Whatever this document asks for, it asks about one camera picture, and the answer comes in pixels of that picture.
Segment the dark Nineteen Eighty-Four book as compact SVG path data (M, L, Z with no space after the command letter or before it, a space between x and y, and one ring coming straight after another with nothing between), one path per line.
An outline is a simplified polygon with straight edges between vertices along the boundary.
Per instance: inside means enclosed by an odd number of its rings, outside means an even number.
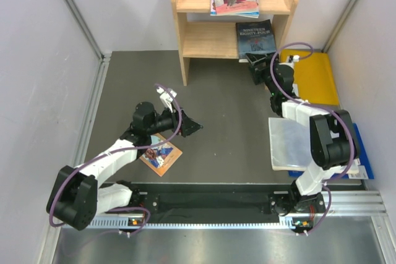
M270 54L277 50L271 21L236 23L239 62L248 62L247 54Z

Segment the orange Othello picture book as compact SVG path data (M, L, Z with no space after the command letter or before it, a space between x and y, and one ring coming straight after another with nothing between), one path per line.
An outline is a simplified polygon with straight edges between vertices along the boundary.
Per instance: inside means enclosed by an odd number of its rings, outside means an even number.
M160 134L152 135L151 141L152 145L155 146L147 149L140 157L140 160L162 177L183 153L170 142L158 145L160 142L165 141L165 138Z

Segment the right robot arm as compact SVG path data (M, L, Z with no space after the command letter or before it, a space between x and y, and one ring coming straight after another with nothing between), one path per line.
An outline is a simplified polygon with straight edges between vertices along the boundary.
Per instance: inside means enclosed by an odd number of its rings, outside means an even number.
M277 53L248 53L246 59L254 83L264 83L270 91L272 111L308 128L311 160L288 190L283 214L302 212L319 201L325 183L345 175L359 157L360 146L348 111L334 111L304 101L294 91L295 64L299 55L285 62Z

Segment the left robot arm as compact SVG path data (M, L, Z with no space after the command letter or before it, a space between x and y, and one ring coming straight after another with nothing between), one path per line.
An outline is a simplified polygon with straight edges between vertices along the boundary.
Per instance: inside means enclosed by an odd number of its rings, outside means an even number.
M125 181L103 187L104 182L125 165L139 159L152 148L152 136L172 131L187 137L203 127L174 105L158 114L149 102L136 106L129 128L109 147L92 160L76 166L64 166L58 172L48 199L46 211L50 225L67 224L81 231L94 217L114 208L134 212L140 206L135 188Z

